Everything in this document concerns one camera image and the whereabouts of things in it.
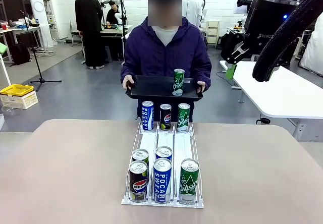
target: man's left hand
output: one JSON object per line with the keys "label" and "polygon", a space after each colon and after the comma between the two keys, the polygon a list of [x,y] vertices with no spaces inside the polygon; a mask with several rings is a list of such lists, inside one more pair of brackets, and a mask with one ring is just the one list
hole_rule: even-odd
{"label": "man's left hand", "polygon": [[[200,86],[202,86],[202,93],[203,93],[204,90],[205,90],[205,87],[206,87],[206,83],[203,82],[203,81],[197,81],[197,84],[200,85]],[[201,88],[200,87],[197,89],[197,93],[199,93],[199,92],[201,92]]]}

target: white can organizer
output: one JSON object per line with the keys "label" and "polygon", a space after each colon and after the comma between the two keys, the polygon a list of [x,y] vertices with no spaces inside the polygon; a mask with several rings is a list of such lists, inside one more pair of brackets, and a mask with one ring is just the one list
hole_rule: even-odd
{"label": "white can organizer", "polygon": [[[192,158],[198,161],[198,154],[196,148],[196,141],[194,135],[193,124],[189,126],[187,132],[177,132],[176,125],[172,124],[172,130],[162,131],[159,128],[159,124],[154,125],[154,130],[145,131],[142,129],[142,123],[139,123],[135,142],[132,152],[136,149],[142,148],[149,153],[149,173],[150,180],[147,185],[147,195],[144,202],[133,202],[130,198],[130,182],[129,172],[126,175],[126,188],[125,195],[122,199],[123,205],[148,205],[148,206],[167,206],[167,207],[185,207],[185,208],[204,208],[202,198],[202,177],[201,169],[199,170],[198,184],[196,187],[196,199],[192,205],[184,205],[180,203],[179,195],[179,183],[181,174],[181,163],[186,158]],[[155,162],[155,152],[158,147],[167,146],[172,149],[172,178],[171,178],[171,194],[170,202],[160,204],[154,201],[153,193],[153,163]]]}

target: beverage can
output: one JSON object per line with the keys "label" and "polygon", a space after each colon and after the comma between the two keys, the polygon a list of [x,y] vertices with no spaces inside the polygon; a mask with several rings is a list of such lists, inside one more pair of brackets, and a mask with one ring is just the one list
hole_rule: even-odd
{"label": "beverage can", "polygon": [[184,75],[185,70],[175,69],[174,70],[174,83],[173,83],[173,95],[182,96],[184,88]]}
{"label": "beverage can", "polygon": [[149,183],[149,153],[145,149],[137,149],[132,153],[132,160],[141,160],[147,164],[147,183]]}
{"label": "beverage can", "polygon": [[131,201],[143,202],[147,194],[147,169],[144,161],[133,161],[129,166]]}
{"label": "beverage can", "polygon": [[170,104],[162,104],[160,106],[160,128],[169,130],[172,123],[172,106]]}
{"label": "beverage can", "polygon": [[180,202],[191,205],[196,200],[196,186],[199,174],[198,161],[188,158],[182,161],[180,178]]}
{"label": "beverage can", "polygon": [[190,105],[179,104],[178,105],[178,117],[177,117],[177,131],[185,132],[188,130],[188,123],[190,118]]}
{"label": "beverage can", "polygon": [[172,162],[159,158],[153,165],[154,197],[158,203],[168,203],[171,198]]}
{"label": "beverage can", "polygon": [[172,161],[172,156],[173,151],[169,147],[163,146],[156,149],[156,159],[164,157]]}
{"label": "beverage can", "polygon": [[142,127],[147,131],[153,129],[153,102],[151,101],[142,103]]}

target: white t-shirt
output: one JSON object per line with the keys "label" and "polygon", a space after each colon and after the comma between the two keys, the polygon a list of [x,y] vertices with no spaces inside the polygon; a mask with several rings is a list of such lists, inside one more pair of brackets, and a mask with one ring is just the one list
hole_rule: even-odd
{"label": "white t-shirt", "polygon": [[178,31],[178,27],[173,30],[165,30],[160,28],[159,26],[152,26],[152,29],[155,31],[157,37],[162,41],[162,43],[167,46],[173,40],[176,32]]}
{"label": "white t-shirt", "polygon": [[202,2],[199,0],[183,0],[183,16],[196,27],[200,26]]}

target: green can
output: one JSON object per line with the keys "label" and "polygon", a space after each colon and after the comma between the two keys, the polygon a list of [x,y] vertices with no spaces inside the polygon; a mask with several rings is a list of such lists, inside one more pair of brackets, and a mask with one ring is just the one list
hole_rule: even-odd
{"label": "green can", "polygon": [[191,205],[195,203],[199,170],[200,165],[198,161],[191,158],[182,161],[180,202],[184,205]]}
{"label": "green can", "polygon": [[175,69],[174,70],[174,83],[173,83],[173,95],[182,96],[184,88],[184,75],[185,70]]}
{"label": "green can", "polygon": [[137,161],[141,160],[144,161],[148,168],[147,168],[147,183],[149,183],[149,153],[145,149],[137,149],[132,153],[132,160]]}
{"label": "green can", "polygon": [[188,122],[190,118],[190,105],[179,104],[178,115],[177,115],[177,131],[186,132],[188,130]]}

